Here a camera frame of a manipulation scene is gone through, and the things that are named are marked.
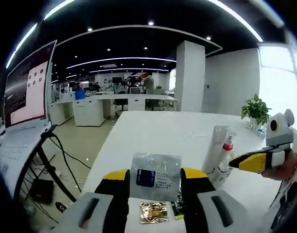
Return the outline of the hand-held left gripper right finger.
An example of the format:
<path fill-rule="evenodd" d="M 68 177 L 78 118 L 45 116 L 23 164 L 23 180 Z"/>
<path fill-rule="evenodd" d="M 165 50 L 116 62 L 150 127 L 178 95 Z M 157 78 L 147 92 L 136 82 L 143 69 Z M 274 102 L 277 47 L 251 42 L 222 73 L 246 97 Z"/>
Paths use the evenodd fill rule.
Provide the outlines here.
<path fill-rule="evenodd" d="M 198 169 L 181 168 L 183 219 L 188 233 L 254 233 L 247 209 L 223 190 L 216 190 Z"/>

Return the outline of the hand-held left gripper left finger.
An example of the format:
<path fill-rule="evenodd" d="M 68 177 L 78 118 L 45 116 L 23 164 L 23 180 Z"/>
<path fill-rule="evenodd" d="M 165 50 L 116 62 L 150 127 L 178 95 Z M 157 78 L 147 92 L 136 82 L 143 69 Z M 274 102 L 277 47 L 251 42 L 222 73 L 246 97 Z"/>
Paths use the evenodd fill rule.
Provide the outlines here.
<path fill-rule="evenodd" d="M 129 213 L 130 171 L 104 176 L 94 192 L 83 194 L 62 218 L 64 233 L 123 233 Z"/>

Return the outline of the person's right hand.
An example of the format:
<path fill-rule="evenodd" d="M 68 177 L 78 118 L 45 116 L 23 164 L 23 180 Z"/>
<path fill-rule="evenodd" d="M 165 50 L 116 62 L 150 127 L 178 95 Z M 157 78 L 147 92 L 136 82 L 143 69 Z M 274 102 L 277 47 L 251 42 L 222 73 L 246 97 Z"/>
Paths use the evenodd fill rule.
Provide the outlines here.
<path fill-rule="evenodd" d="M 276 181 L 283 181 L 292 178 L 297 169 L 297 153 L 290 151 L 284 163 L 281 166 L 267 169 L 261 175 L 264 178 L 270 178 Z"/>

